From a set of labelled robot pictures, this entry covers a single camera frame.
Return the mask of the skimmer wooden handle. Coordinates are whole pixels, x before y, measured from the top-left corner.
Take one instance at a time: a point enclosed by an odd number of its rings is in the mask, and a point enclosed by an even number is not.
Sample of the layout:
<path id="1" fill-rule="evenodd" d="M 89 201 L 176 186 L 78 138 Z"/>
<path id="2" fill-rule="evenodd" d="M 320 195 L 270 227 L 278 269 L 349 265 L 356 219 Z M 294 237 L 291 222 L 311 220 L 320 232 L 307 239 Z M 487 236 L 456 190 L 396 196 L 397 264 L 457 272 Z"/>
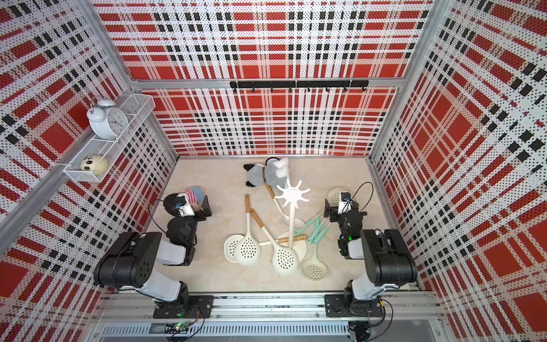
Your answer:
<path id="1" fill-rule="evenodd" d="M 300 266 L 298 254 L 292 248 L 282 247 L 273 239 L 269 230 L 266 229 L 265 225 L 260 220 L 254 209 L 250 209 L 250 215 L 255 219 L 256 223 L 262 229 L 262 232 L 268 237 L 269 241 L 272 243 L 272 246 L 274 248 L 272 266 L 276 273 L 278 273 L 280 276 L 289 276 L 296 272 Z"/>
<path id="2" fill-rule="evenodd" d="M 262 253 L 262 247 L 251 233 L 251 215 L 250 215 L 250 196 L 244 196 L 246 207 L 246 234 L 236 245 L 235 258 L 236 261 L 244 266 L 251 266 L 259 261 Z"/>
<path id="3" fill-rule="evenodd" d="M 243 235 L 232 235 L 224 242 L 224 255 L 229 262 L 237 263 L 235 258 L 235 250 L 237 244 L 243 238 Z M 307 239 L 307 235 L 296 235 L 293 238 L 293 250 L 297 253 L 300 262 L 304 260 L 307 253 Z M 282 247 L 287 247 L 289 246 L 289 234 L 287 232 L 283 233 L 279 235 L 275 241 Z"/>

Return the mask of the cream utensil rack stand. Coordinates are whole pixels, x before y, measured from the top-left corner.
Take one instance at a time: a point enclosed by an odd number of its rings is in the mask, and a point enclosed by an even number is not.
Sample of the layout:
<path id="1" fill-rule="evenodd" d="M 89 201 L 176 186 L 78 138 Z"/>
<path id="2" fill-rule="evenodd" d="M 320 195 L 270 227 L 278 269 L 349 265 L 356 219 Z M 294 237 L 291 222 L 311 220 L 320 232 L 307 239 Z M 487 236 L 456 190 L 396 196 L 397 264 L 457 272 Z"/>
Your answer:
<path id="1" fill-rule="evenodd" d="M 303 194 L 310 191 L 310 189 L 302 190 L 300 188 L 302 181 L 298 181 L 296 186 L 293 186 L 290 182 L 290 179 L 286 181 L 286 187 L 281 188 L 277 187 L 281 194 L 275 196 L 282 210 L 286 215 L 290 217 L 289 220 L 289 248 L 293 248 L 293 238 L 294 238 L 294 220 L 296 218 L 296 211 L 299 209 L 299 202 L 308 202 L 308 199 L 303 197 Z"/>

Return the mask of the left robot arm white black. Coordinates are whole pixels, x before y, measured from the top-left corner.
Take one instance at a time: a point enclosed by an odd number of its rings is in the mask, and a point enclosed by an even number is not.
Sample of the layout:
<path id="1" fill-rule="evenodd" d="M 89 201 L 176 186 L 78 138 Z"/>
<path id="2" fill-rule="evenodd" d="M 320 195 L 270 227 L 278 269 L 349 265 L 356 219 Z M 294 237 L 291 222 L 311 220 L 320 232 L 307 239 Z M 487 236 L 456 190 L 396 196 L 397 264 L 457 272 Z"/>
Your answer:
<path id="1" fill-rule="evenodd" d="M 188 311 L 187 285 L 155 270 L 165 266 L 189 266 L 197 246 L 197 226 L 212 216 L 208 196 L 198 187 L 172 193 L 160 201 L 172 215 L 164 232 L 125 232 L 113 243 L 93 272 L 96 285 L 134 290 L 155 299 L 160 307 Z"/>

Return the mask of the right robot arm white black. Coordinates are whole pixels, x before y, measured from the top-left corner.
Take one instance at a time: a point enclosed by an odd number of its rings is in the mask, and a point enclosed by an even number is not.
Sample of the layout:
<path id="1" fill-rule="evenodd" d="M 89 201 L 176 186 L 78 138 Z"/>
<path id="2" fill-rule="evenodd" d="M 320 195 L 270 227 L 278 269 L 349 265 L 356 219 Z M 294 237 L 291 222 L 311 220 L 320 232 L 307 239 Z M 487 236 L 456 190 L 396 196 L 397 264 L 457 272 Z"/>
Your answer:
<path id="1" fill-rule="evenodd" d="M 362 259 L 366 271 L 350 280 L 344 290 L 347 309 L 377 302 L 388 289 L 417 281 L 418 270 L 397 229 L 363 229 L 366 212 L 357 202 L 340 199 L 337 205 L 325 201 L 324 217 L 340 229 L 338 250 L 345 259 Z"/>

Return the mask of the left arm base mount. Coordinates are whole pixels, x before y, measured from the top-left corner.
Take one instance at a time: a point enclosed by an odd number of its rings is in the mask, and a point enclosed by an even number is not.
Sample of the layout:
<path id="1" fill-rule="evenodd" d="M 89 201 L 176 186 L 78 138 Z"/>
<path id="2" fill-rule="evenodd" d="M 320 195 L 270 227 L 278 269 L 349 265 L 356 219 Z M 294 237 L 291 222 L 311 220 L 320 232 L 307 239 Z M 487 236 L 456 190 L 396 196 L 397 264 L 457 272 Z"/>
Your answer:
<path id="1" fill-rule="evenodd" d="M 214 297 L 189 295 L 174 302 L 157 302 L 154 319 L 209 319 Z"/>

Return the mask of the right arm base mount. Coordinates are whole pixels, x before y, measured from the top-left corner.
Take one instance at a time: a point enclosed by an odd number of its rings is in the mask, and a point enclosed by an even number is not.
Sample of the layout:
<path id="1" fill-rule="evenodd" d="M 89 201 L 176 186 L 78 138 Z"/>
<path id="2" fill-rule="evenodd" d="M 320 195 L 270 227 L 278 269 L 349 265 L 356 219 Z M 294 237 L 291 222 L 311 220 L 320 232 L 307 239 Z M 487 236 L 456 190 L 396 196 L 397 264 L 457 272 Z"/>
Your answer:
<path id="1" fill-rule="evenodd" d="M 359 301 L 343 294 L 324 296 L 326 316 L 329 318 L 382 318 L 383 306 L 379 300 Z"/>

